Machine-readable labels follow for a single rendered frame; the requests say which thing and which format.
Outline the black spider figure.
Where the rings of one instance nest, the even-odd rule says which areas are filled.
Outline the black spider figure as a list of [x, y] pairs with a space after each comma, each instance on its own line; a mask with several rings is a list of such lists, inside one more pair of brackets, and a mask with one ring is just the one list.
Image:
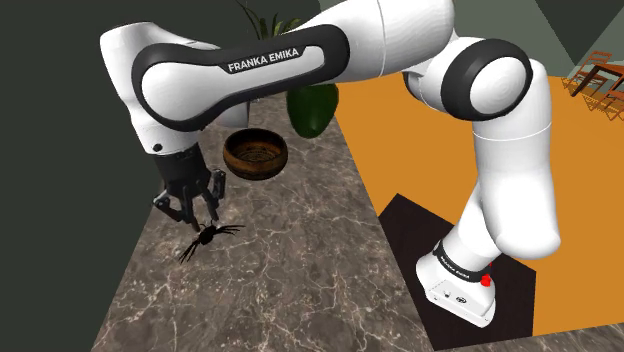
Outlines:
[[216, 235], [219, 235], [219, 234], [235, 235], [242, 228], [245, 228], [245, 225], [231, 224], [231, 225], [217, 226], [213, 222], [211, 222], [209, 225], [204, 225], [201, 231], [199, 232], [199, 234], [191, 242], [191, 244], [178, 257], [179, 263], [182, 264], [184, 261], [189, 261], [190, 258], [194, 255], [199, 245], [206, 245], [210, 243]]

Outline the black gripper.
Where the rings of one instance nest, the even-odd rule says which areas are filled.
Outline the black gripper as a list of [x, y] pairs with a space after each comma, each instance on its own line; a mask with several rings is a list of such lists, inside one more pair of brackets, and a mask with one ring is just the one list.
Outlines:
[[[193, 200], [201, 194], [211, 220], [219, 220], [217, 209], [219, 201], [225, 196], [226, 173], [220, 169], [207, 169], [198, 143], [173, 154], [155, 155], [154, 161], [166, 188], [152, 201], [156, 209], [175, 222], [184, 222], [199, 232]], [[172, 198], [179, 201], [179, 209], [171, 207]]]

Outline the brown wooden bowl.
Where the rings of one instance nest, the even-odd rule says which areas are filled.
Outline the brown wooden bowl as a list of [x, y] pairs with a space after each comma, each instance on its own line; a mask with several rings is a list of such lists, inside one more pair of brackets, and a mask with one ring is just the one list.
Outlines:
[[277, 133], [246, 128], [232, 133], [225, 141], [223, 159], [236, 176], [252, 181], [278, 175], [288, 161], [288, 147]]

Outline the orange wooden chair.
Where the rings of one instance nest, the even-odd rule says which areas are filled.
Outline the orange wooden chair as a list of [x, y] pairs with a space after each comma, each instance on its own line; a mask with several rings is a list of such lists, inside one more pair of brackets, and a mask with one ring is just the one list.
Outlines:
[[590, 111], [603, 111], [610, 121], [620, 119], [624, 121], [624, 91], [608, 90], [599, 97], [584, 97]]
[[[596, 64], [607, 63], [611, 56], [612, 54], [610, 52], [593, 51], [582, 63], [582, 65], [574, 71], [574, 75], [572, 77], [562, 80], [564, 87], [568, 88], [572, 83], [581, 83]], [[589, 85], [595, 85], [596, 91], [598, 91], [607, 81], [608, 78], [601, 76], [600, 74], [596, 74], [589, 81]]]

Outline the black robot stand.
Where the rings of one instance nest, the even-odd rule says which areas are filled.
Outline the black robot stand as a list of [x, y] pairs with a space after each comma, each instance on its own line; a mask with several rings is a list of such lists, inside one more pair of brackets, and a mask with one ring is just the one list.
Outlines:
[[400, 194], [386, 206], [379, 221], [434, 350], [532, 335], [534, 270], [506, 255], [494, 260], [492, 282], [496, 287], [496, 310], [493, 321], [479, 328], [429, 302], [416, 276], [417, 260], [430, 252], [453, 224]]

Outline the dark brown dining table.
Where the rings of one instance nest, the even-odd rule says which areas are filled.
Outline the dark brown dining table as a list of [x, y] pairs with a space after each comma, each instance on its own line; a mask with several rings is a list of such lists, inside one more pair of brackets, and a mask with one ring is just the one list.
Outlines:
[[587, 71], [584, 75], [582, 75], [582, 81], [575, 88], [575, 90], [570, 94], [571, 97], [575, 97], [579, 94], [590, 82], [595, 78], [599, 73], [607, 73], [617, 78], [624, 77], [624, 65], [618, 64], [609, 64], [609, 63], [597, 63], [594, 64], [593, 67]]

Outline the plant in green pot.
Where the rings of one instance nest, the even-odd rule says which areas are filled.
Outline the plant in green pot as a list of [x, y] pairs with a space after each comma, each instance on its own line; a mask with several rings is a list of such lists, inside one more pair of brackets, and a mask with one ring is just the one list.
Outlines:
[[[266, 40], [294, 29], [300, 18], [279, 21], [275, 13], [271, 22], [259, 17], [246, 4], [234, 0], [250, 21], [258, 40]], [[287, 113], [295, 132], [307, 139], [320, 136], [335, 116], [339, 89], [335, 84], [322, 84], [291, 89], [286, 92]]]

